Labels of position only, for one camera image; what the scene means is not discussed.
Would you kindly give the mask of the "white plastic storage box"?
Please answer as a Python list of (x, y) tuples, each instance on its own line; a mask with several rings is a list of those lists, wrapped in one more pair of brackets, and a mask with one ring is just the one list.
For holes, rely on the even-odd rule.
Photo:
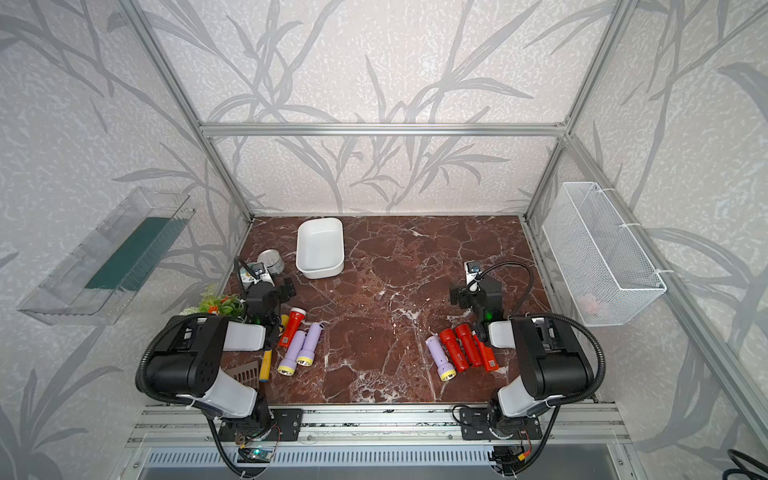
[(299, 226), (295, 265), (307, 279), (339, 275), (344, 261), (343, 224), (338, 218), (307, 220)]

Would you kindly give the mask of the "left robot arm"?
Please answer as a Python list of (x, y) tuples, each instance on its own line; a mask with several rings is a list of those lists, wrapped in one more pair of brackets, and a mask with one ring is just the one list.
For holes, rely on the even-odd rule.
[(221, 367), (225, 352), (273, 349), (281, 333), (281, 305), (296, 295), (287, 278), (277, 286), (259, 280), (244, 288), (244, 311), (254, 323), (222, 313), (172, 317), (150, 341), (135, 375), (137, 389), (153, 400), (199, 409), (210, 419), (267, 427), (273, 415), (266, 397)]

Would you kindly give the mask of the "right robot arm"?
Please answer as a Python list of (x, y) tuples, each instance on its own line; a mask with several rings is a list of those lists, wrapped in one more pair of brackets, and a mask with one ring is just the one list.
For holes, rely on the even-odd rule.
[(581, 402), (602, 385), (607, 365), (596, 337), (563, 315), (505, 316), (501, 283), (476, 274), (464, 287), (449, 290), (450, 303), (476, 316), (457, 337), (474, 346), (478, 364), (490, 369), (495, 349), (512, 349), (518, 376), (498, 389), (488, 406), (488, 422), (533, 418), (562, 405)]

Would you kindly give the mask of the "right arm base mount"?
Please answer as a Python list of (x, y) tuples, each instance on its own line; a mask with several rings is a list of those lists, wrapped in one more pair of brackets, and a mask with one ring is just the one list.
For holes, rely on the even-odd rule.
[(507, 417), (489, 407), (457, 405), (451, 411), (467, 441), (541, 440), (543, 432), (536, 417)]

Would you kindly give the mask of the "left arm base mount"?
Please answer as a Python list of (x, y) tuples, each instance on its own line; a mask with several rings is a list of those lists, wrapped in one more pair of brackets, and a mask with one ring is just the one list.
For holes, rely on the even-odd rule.
[(252, 442), (295, 442), (301, 430), (301, 408), (271, 409), (268, 414), (243, 419), (223, 419), (216, 430), (222, 442), (244, 445)]

